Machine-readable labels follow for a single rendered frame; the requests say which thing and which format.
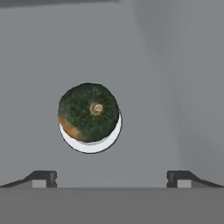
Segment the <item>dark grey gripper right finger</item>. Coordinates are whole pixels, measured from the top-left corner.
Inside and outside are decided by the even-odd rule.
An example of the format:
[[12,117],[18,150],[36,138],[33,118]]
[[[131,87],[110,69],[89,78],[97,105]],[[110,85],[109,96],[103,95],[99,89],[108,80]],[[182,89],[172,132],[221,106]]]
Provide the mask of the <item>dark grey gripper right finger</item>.
[[213,182],[201,179],[190,171],[168,171],[166,178],[167,188],[224,188],[224,185],[218,185]]

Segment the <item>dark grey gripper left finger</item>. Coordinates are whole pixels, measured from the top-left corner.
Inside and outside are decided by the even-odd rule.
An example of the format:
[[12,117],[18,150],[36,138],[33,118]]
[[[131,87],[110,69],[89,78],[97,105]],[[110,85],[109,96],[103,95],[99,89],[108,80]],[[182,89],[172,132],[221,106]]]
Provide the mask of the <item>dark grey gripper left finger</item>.
[[56,188],[56,171],[33,171],[23,179],[0,185],[0,188]]

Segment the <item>white round sink drain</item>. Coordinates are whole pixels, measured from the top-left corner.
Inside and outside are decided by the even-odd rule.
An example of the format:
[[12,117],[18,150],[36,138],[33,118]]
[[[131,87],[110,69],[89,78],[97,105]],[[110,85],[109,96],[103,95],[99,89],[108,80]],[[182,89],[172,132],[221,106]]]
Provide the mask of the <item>white round sink drain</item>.
[[63,140],[74,150],[84,153],[84,154],[96,154],[103,152],[110,148],[118,139],[121,130],[123,127],[123,118],[122,114],[119,114],[118,122],[114,128],[114,130],[111,132],[111,134],[105,138],[103,138],[101,141],[98,142],[91,142],[91,143],[84,143],[82,141],[75,140],[71,138],[62,128],[62,125],[59,124],[59,131],[62,135]]

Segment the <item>grey sink basin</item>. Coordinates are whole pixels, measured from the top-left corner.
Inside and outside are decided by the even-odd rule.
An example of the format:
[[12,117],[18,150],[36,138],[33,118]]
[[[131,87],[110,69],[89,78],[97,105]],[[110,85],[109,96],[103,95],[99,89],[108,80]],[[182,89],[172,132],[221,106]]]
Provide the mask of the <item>grey sink basin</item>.
[[[0,8],[0,185],[55,170],[61,187],[160,187],[169,170],[224,185],[221,0]],[[97,154],[62,138],[71,87],[107,87],[122,113]]]

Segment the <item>dark green round squash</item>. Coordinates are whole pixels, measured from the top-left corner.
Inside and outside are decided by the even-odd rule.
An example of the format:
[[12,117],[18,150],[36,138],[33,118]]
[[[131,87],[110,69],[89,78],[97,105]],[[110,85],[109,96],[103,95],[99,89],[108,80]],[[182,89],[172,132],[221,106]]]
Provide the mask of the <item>dark green round squash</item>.
[[83,83],[69,89],[59,100],[59,123],[76,140],[91,143],[109,136],[116,127],[116,98],[101,84]]

